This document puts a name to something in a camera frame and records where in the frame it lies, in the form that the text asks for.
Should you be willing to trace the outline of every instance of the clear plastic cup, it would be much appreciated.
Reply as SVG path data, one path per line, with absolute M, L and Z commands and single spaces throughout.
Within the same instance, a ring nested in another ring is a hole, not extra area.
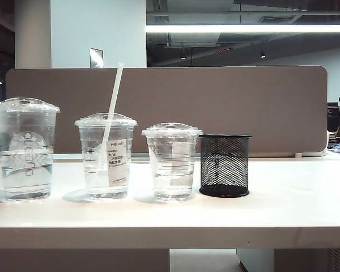
M 0 157 L 6 198 L 50 195 L 58 107 L 34 98 L 0 102 Z
M 195 146 L 201 133 L 197 127 L 181 123 L 161 123 L 142 131 L 157 201 L 183 201 L 192 193 Z
M 134 126 L 137 122 L 115 113 L 106 146 L 102 147 L 108 113 L 77 120 L 82 144 L 84 179 L 91 200 L 124 198 L 127 195 Z

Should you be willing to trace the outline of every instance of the black mesh pencil holder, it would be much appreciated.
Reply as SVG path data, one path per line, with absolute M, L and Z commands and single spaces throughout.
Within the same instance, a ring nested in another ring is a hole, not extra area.
M 242 197 L 248 191 L 250 135 L 200 135 L 200 192 L 212 197 Z

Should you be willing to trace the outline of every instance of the floor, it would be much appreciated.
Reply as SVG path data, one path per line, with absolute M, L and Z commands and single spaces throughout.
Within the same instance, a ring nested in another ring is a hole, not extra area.
M 170 249 L 170 272 L 243 272 L 235 249 Z

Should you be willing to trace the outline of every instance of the white desk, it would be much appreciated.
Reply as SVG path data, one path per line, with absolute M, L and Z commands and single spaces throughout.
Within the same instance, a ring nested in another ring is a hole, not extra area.
M 138 160 L 127 198 L 81 202 L 68 193 L 84 188 L 82 163 L 60 161 L 49 198 L 0 203 L 0 248 L 340 248 L 340 154 L 250 159 L 243 198 L 200 194 L 196 162 L 192 198 L 179 204 L 153 202 Z

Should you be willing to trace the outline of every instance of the flat lid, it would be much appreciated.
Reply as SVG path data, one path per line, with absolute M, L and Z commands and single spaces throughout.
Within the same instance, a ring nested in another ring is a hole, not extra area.
M 112 120 L 108 120 L 108 113 L 101 112 L 83 117 L 74 122 L 75 126 L 107 126 L 111 123 L 112 126 L 137 126 L 136 120 L 124 115 L 114 113 Z
M 160 123 L 142 130 L 141 135 L 146 137 L 189 137 L 198 136 L 203 133 L 197 127 L 181 123 Z
M 60 112 L 59 107 L 36 98 L 14 97 L 0 102 L 0 110 L 8 112 L 36 112 L 55 111 Z

